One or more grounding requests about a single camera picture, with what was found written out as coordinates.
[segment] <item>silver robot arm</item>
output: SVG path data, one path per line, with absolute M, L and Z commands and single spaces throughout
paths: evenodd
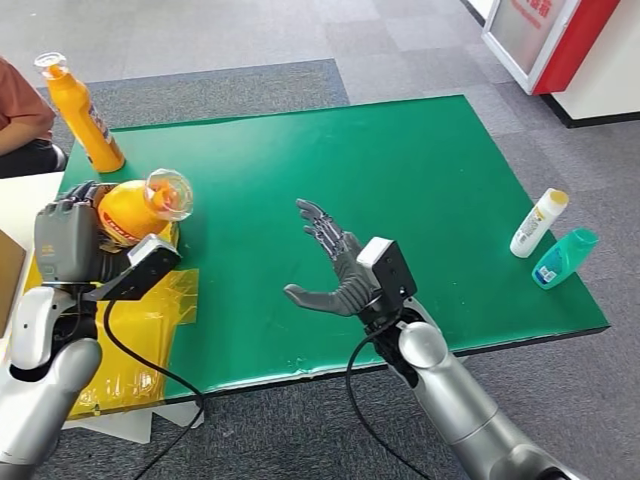
M 397 243 L 375 237 L 364 249 L 311 202 L 298 200 L 305 232 L 318 240 L 340 280 L 335 292 L 285 293 L 303 308 L 357 315 L 376 351 L 402 377 L 472 480 L 586 480 L 537 446 L 451 353 L 414 295 L 417 288 Z
M 180 261 L 155 235 L 128 251 L 100 250 L 94 202 L 108 188 L 88 182 L 36 217 L 43 284 L 20 300 L 0 362 L 0 480 L 31 478 L 97 371 L 96 302 L 138 300 Z

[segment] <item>bottle label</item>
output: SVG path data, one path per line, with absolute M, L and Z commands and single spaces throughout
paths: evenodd
M 562 273 L 562 256 L 560 254 L 559 248 L 549 252 L 544 257 L 543 262 L 543 264 L 540 268 L 536 270 L 536 278 L 543 285 L 546 285 Z
M 518 230 L 518 243 L 522 244 L 527 241 L 527 238 L 533 235 L 543 220 L 544 220 L 544 215 L 538 207 L 534 207 Z
M 109 127 L 104 123 L 104 120 L 100 117 L 100 113 L 96 110 L 93 104 L 89 107 L 89 116 L 91 117 L 91 120 L 100 131 L 102 136 L 106 141 L 106 143 L 109 143 L 112 140 L 111 132 L 109 130 Z
M 100 217 L 103 228 L 115 242 L 116 247 L 131 247 L 140 241 L 140 238 L 118 225 L 106 212 L 102 212 Z

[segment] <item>person's arm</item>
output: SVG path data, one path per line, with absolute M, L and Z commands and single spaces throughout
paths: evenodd
M 13 65 L 0 57 L 0 113 L 9 124 L 0 130 L 0 155 L 45 136 L 55 114 Z
M 30 118 L 29 122 L 21 122 L 20 118 L 12 118 L 11 123 L 0 130 L 0 156 L 35 140 L 51 128 L 52 123 L 46 119 L 34 122 Z

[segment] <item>person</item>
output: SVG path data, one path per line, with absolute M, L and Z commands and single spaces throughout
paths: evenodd
M 60 163 L 51 143 L 55 113 L 0 56 L 0 178 L 48 173 Z

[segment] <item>white lotion bottle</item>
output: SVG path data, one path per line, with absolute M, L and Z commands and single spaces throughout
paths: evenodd
M 549 188 L 544 192 L 511 240 L 511 253 L 520 258 L 531 255 L 549 227 L 569 203 L 569 196 L 562 190 Z

